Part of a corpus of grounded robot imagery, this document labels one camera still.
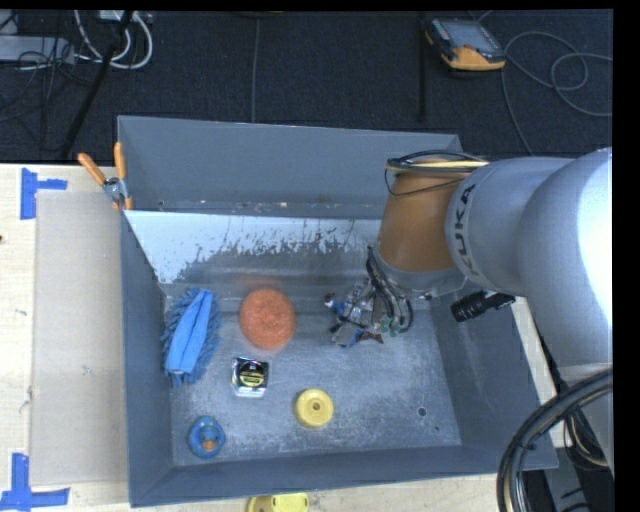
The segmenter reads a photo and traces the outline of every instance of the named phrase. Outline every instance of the bin floor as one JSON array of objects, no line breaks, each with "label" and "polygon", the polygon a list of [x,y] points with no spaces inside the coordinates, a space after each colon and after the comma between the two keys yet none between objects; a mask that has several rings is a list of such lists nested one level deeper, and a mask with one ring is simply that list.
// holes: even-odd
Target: bin floor
[{"label": "bin floor", "polygon": [[[204,376],[171,391],[176,466],[211,463],[191,453],[193,422],[210,415],[227,442],[213,462],[249,461],[312,453],[354,452],[461,443],[426,305],[416,304],[405,334],[366,340],[351,348],[331,341],[335,315],[327,293],[344,298],[366,277],[367,246],[379,221],[249,217],[160,212],[128,213],[166,295],[166,307],[190,286],[219,297],[221,342]],[[296,309],[296,330],[278,352],[253,346],[238,312],[252,290],[271,286]],[[231,383],[236,357],[270,364],[263,397],[237,396]],[[294,413],[300,393],[326,391],[335,412],[319,429]]]}]

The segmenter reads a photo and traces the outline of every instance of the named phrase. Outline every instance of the black floor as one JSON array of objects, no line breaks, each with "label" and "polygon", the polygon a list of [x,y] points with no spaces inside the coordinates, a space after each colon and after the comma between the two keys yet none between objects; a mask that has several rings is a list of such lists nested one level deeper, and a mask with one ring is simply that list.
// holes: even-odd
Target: black floor
[{"label": "black floor", "polygon": [[[20,34],[58,35],[88,53],[73,11],[14,12]],[[115,25],[97,12],[79,14],[104,51]],[[454,77],[432,47],[420,60],[421,15],[482,17],[507,49],[504,71]],[[455,133],[466,151],[492,159],[612,145],[612,10],[154,11],[150,30],[150,62],[109,69],[66,155],[100,66],[0,65],[0,161],[73,160],[85,151],[110,163],[120,114]],[[131,32],[142,57],[144,33],[137,24]]]}]

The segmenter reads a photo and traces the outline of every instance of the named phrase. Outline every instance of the yellow object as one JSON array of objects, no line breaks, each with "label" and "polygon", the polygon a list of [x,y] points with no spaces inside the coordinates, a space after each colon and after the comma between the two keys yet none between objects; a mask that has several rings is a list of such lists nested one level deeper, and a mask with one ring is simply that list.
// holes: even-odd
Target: yellow object
[{"label": "yellow object", "polygon": [[304,492],[258,496],[249,500],[247,512],[307,512],[309,498]]},{"label": "yellow object", "polygon": [[321,389],[307,389],[296,400],[296,417],[306,427],[323,427],[333,417],[333,401]]}]

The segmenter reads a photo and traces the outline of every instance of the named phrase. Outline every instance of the blue cloth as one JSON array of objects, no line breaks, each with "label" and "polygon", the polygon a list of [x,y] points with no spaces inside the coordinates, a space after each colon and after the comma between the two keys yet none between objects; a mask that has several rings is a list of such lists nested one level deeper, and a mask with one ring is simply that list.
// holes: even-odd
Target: blue cloth
[{"label": "blue cloth", "polygon": [[219,326],[217,296],[209,290],[192,288],[172,306],[162,339],[164,371],[174,387],[202,376],[217,349]]}]

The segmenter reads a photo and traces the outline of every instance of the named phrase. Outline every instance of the orange ball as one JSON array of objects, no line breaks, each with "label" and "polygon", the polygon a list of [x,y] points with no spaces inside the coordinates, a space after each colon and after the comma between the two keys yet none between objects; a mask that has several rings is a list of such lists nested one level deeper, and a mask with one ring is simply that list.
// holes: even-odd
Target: orange ball
[{"label": "orange ball", "polygon": [[240,329],[256,347],[275,350],[292,338],[296,312],[289,298],[273,288],[247,295],[240,307]]}]

